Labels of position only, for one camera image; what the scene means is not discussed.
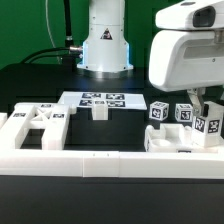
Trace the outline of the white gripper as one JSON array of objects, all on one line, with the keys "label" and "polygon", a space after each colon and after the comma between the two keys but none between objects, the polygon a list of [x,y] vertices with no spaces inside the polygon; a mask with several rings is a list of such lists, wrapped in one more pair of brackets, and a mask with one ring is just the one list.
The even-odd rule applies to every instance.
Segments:
[{"label": "white gripper", "polygon": [[149,81],[163,91],[188,89],[193,115],[203,116],[200,87],[224,84],[224,0],[183,0],[158,11],[155,23]]}]

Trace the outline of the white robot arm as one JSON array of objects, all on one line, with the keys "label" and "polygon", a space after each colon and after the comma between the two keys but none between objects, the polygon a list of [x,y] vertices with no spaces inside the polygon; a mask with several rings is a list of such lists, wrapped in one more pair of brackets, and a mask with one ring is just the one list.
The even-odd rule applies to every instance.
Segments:
[{"label": "white robot arm", "polygon": [[[96,77],[131,70],[124,39],[125,0],[90,0],[89,35],[79,67]],[[205,89],[224,84],[224,0],[183,0],[156,13],[149,81],[162,91],[185,90],[195,116],[208,116]]]}]

